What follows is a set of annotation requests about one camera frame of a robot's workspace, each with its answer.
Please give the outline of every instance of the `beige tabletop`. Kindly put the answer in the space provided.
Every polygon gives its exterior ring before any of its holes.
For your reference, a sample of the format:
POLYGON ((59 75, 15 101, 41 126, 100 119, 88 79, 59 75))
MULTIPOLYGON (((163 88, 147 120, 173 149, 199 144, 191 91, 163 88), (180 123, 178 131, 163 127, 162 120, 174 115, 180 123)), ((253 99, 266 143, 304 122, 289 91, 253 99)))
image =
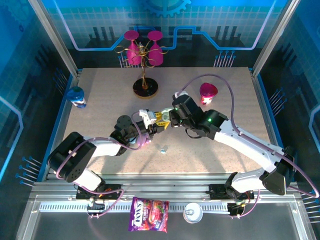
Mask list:
MULTIPOLYGON (((79 79, 79 87, 84 89, 87 106, 83 109, 72 106, 64 137, 74 131, 88 137, 108 137, 119 116, 131 115, 140 109, 161 111, 171 107, 174 92, 191 78, 205 73, 218 74, 228 80, 235 96, 236 124, 269 142, 246 67, 148 68, 146 76, 159 84, 156 96, 151 99, 140 99, 133 93, 132 85, 141 76, 139 68, 85 68, 79 79)), ((186 91, 201 105, 199 88, 204 82, 213 83, 218 88, 218 94, 211 104, 202 105, 202 109, 215 109, 229 117, 231 97, 221 80, 203 77, 186 91)), ((208 138, 189 138, 183 127, 168 127, 161 134, 156 134, 152 143, 141 150, 127 150, 121 156, 94 157, 88 167, 96 173, 230 173, 259 168, 253 160, 229 146, 208 138), (165 154, 161 153, 161 149, 166 150, 165 154)))

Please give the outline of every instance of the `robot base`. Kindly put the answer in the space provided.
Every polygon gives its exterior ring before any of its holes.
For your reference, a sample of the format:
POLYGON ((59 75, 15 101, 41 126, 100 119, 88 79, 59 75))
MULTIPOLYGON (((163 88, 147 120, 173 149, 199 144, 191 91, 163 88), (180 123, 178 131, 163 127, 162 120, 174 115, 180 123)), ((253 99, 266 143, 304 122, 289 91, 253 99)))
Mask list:
POLYGON ((146 77, 145 82, 147 85, 147 89, 144 89, 142 86, 142 78, 135 81, 132 88, 134 93, 138 96, 138 98, 150 99, 156 95, 158 91, 158 83, 150 77, 146 77))
MULTIPOLYGON (((121 188, 120 184, 102 184, 98 186, 98 188, 96 189, 96 192, 108 192, 108 191, 116 190, 120 188, 121 188)), ((78 186, 75 198, 77 200, 89 200, 91 197, 94 197, 97 200, 99 199, 100 200, 117 200, 119 196, 120 196, 120 192, 119 193, 114 192, 111 194, 104 194, 99 196, 96 194, 89 193, 85 191, 82 187, 78 186)))
MULTIPOLYGON (((210 195, 211 200, 234 200, 227 192, 224 184, 210 184, 209 191, 206 192, 210 195)), ((248 198, 253 200, 255 195, 253 192, 249 192, 248 195, 244 192, 241 193, 236 199, 237 200, 247 200, 248 198)))

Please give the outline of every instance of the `purple snack package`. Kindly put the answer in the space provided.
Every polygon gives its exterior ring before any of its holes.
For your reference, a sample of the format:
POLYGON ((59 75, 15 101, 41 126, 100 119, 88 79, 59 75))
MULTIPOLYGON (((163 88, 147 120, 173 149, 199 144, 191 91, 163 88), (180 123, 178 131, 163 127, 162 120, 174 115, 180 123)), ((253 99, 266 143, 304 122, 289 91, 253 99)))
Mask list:
POLYGON ((133 197, 128 230, 167 232, 168 201, 133 197))

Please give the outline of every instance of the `glass enclosure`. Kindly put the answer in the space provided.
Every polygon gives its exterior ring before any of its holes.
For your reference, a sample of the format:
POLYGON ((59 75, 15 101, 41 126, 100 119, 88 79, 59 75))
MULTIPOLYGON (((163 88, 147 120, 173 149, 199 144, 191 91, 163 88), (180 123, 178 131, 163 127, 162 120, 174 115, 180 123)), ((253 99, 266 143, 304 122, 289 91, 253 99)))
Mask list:
MULTIPOLYGON (((284 146, 297 149, 297 162, 320 187, 320 5, 301 0, 261 71, 284 146)), ((296 180, 303 188, 303 178, 296 180)), ((319 204, 314 203, 316 217, 319 204)), ((320 233, 319 224, 312 225, 320 233)))
MULTIPOLYGON (((161 31, 161 67, 249 67, 288 0, 43 0, 76 66, 126 67, 124 33, 161 31)), ((320 4, 301 0, 259 80, 279 144, 320 187, 320 4)), ((14 239, 70 73, 26 0, 0 1, 0 239, 14 239)), ((304 186, 299 175, 296 180, 304 186)), ((312 207, 320 207, 312 202, 312 207)), ((316 235, 320 225, 313 224, 316 235)))
POLYGON ((169 50, 161 67, 252 67, 287 0, 44 0, 78 68, 121 67, 128 30, 169 50))
POLYGON ((69 72, 28 1, 0 1, 0 34, 0 239, 9 240, 37 180, 69 72))

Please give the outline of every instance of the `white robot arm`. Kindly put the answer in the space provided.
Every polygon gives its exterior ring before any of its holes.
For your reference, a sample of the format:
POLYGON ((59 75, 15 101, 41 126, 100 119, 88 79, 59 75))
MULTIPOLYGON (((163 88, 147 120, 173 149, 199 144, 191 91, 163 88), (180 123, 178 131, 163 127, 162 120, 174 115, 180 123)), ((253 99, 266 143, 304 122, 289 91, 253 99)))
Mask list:
MULTIPOLYGON (((165 108, 162 112, 140 110, 143 121, 137 122, 142 138, 138 134, 129 116, 120 116, 115 131, 106 140, 86 142, 63 166, 59 175, 67 182, 83 186, 90 191, 97 191, 105 185, 105 181, 94 172, 87 169, 87 164, 92 157, 119 156, 126 151, 125 146, 130 146, 132 140, 142 141, 152 139, 153 135, 160 133, 170 124, 171 127, 185 127, 198 134, 198 138, 207 137, 218 141, 238 152, 244 154, 258 163, 261 168, 244 173, 234 172, 230 175, 224 188, 230 198, 236 199, 242 193, 251 190, 268 189, 278 195, 286 194, 294 174, 294 169, 286 164, 281 157, 286 156, 294 160, 290 149, 269 144, 254 135, 238 128, 240 133, 251 137, 260 143, 260 146, 241 137, 233 128, 231 121, 220 112, 209 110, 203 112, 194 100, 185 92, 175 96, 172 107, 165 108)), ((71 133, 49 156, 48 164, 55 170, 59 168, 64 159, 80 143, 89 139, 77 132, 71 133)))

